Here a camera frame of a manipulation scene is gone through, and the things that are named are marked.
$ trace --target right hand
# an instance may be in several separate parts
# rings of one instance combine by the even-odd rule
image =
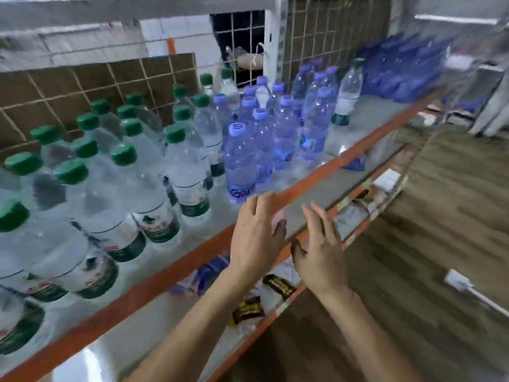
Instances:
[[[317,298],[331,293],[351,293],[341,237],[327,212],[311,202],[311,209],[302,205],[308,221],[309,246],[306,252],[299,241],[292,241],[295,269]]]

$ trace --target brown floor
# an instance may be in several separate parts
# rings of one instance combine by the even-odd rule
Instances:
[[[425,380],[509,379],[509,319],[442,282],[454,268],[509,309],[508,150],[447,129],[348,249],[351,286]],[[305,291],[221,382],[362,380],[340,331]]]

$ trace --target finger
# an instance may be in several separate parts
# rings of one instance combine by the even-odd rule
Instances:
[[[334,244],[337,242],[336,240],[336,233],[335,233],[335,226],[333,221],[329,218],[327,215],[327,212],[325,209],[320,208],[318,205],[316,205],[313,201],[311,201],[311,207],[316,212],[318,216],[322,219],[323,229],[325,231],[325,237],[329,241],[329,243]]]
[[[258,202],[256,204],[257,218],[263,218],[270,221],[273,197],[274,192],[265,192],[258,197]]]
[[[239,210],[239,220],[250,218],[255,215],[256,212],[256,203],[258,201],[258,196],[248,197],[246,202],[242,204],[242,207]]]
[[[304,205],[302,205],[302,212],[304,213],[304,217],[306,217],[306,221],[308,222],[309,241],[323,241],[324,234],[322,231],[321,218],[314,211],[308,209]]]
[[[285,219],[280,220],[272,234],[272,244],[276,256],[279,255],[279,252],[283,249],[284,239],[286,237],[286,223],[287,221]]]
[[[290,252],[292,254],[292,260],[293,260],[293,266],[299,271],[299,268],[301,267],[302,263],[304,262],[306,251],[302,248],[300,245],[299,240],[294,238],[292,240],[292,245],[290,246]]]

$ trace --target orange shelf edge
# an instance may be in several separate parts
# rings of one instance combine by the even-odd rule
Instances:
[[[418,100],[407,110],[395,116],[373,133],[350,147],[340,157],[335,157],[328,163],[317,167],[296,185],[278,193],[273,201],[273,214],[283,207],[290,205],[302,194],[312,189],[318,182],[336,172],[340,167],[346,166],[356,156],[365,153],[365,151],[374,146],[377,141],[384,138],[391,131],[404,126],[419,111],[423,110],[430,101],[439,97],[441,91],[442,89],[437,89]],[[183,280],[193,270],[208,263],[219,253],[227,251],[229,247],[225,242],[229,243],[231,241],[234,226],[234,224],[230,225],[195,250],[172,263],[169,267],[136,284],[116,301],[83,320],[76,327],[73,327],[62,337],[32,355],[25,362],[0,376],[0,382],[17,382],[20,380],[35,382],[41,379],[55,367],[97,340],[101,335],[107,333],[157,296],[166,292],[177,282]]]
[[[387,162],[385,162],[383,165],[379,166],[377,170],[374,171],[374,173],[369,177],[373,181],[377,179],[382,173],[384,173],[394,162],[394,159],[399,154],[395,154],[392,156]],[[357,197],[360,192],[363,190],[363,184],[360,184],[357,186],[353,191],[349,193],[350,200]],[[385,209],[385,207],[390,203],[392,199],[389,199],[385,205],[382,205],[381,208]],[[327,214],[329,217],[333,218],[338,214],[338,210],[335,205],[333,205],[328,211]],[[368,217],[364,221],[362,221],[355,230],[350,233],[341,243],[341,248],[343,250],[346,250],[347,247],[353,243],[356,237],[359,237],[364,231],[366,231],[367,227],[371,224],[371,222],[378,216],[378,212],[374,217]],[[296,238],[299,239],[299,241],[304,242],[309,237],[309,231],[303,230],[300,232]],[[286,260],[288,257],[290,257],[290,245],[286,245],[283,250],[281,251],[281,254],[278,256],[276,264],[278,265],[282,263],[284,260]],[[221,365],[212,373],[212,375],[207,379],[207,382],[216,382],[233,364],[240,358],[242,354],[245,353],[245,351],[254,343],[255,340],[258,339],[258,337],[263,334],[263,332],[275,321],[275,319],[283,312],[284,309],[286,309],[296,298],[298,295],[302,293],[306,289],[306,286],[303,283],[300,283],[297,287],[297,290],[281,305],[276,307],[274,311],[272,311],[261,323],[257,326],[257,328],[246,338],[244,342],[237,348],[233,354],[231,354]]]

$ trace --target left hand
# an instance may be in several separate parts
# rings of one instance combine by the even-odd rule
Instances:
[[[286,236],[286,220],[282,219],[271,231],[273,192],[249,197],[239,211],[232,237],[231,263],[228,269],[250,290],[271,270],[281,252]]]

